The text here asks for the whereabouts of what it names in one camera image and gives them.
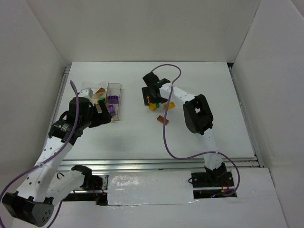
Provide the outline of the purple round lego piece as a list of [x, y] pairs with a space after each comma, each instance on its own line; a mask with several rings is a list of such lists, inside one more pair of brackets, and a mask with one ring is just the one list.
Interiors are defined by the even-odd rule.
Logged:
[[119, 103], [119, 96], [117, 96], [117, 95], [110, 95], [110, 96], [108, 96], [107, 101], [110, 104], [118, 104]]

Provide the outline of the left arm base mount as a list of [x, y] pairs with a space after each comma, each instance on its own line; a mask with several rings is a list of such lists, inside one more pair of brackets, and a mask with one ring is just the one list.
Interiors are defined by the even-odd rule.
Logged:
[[83, 165], [75, 165], [71, 170], [81, 172], [84, 175], [84, 183], [68, 194], [64, 201], [94, 201], [96, 205], [108, 205], [108, 175], [93, 175], [92, 170]]

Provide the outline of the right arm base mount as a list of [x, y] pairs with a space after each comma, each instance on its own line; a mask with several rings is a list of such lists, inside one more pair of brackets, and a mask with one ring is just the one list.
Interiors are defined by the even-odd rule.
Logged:
[[226, 191], [234, 190], [234, 181], [231, 172], [227, 172], [217, 181], [210, 181], [205, 172], [191, 174], [188, 183], [193, 187], [194, 199], [225, 198]]

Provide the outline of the yellow round lego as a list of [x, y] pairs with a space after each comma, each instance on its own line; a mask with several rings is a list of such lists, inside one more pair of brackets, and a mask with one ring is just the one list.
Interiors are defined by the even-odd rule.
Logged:
[[157, 110], [156, 103], [149, 103], [148, 107], [151, 111], [156, 111]]

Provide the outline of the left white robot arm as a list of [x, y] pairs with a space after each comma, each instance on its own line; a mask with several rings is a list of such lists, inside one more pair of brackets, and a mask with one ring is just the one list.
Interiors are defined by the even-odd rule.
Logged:
[[14, 193], [4, 189], [0, 195], [2, 204], [12, 217], [43, 227], [50, 220], [54, 207], [71, 191], [78, 188], [102, 189], [103, 179], [93, 175], [92, 170], [84, 165], [75, 165], [64, 177], [52, 181], [84, 129], [111, 121], [105, 102], [100, 100], [98, 105], [101, 112], [88, 98], [74, 97], [69, 103], [69, 109], [53, 123], [41, 156], [35, 166], [24, 173], [24, 182]]

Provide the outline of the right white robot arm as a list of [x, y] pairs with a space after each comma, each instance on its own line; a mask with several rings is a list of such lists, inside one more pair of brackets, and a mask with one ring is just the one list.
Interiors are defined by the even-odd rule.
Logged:
[[219, 182], [227, 172], [227, 168], [217, 153], [216, 143], [213, 135], [213, 114], [202, 94], [192, 95], [176, 87], [168, 79], [160, 80], [153, 72], [143, 77], [146, 87], [142, 88], [144, 104], [146, 106], [153, 103], [169, 104], [171, 101], [183, 108], [184, 120], [188, 130], [195, 134], [198, 141], [206, 149], [190, 157], [179, 158], [174, 156], [168, 148], [165, 136], [165, 124], [163, 125], [163, 141], [167, 153], [176, 160], [189, 160], [198, 156], [203, 156], [204, 167], [209, 182]]

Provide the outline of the purple lego brick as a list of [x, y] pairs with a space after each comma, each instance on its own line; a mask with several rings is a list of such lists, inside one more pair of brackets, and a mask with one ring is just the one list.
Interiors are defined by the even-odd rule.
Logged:
[[109, 108], [109, 113], [110, 113], [111, 116], [116, 115], [115, 106], [113, 104], [110, 104], [108, 106], [108, 108]]

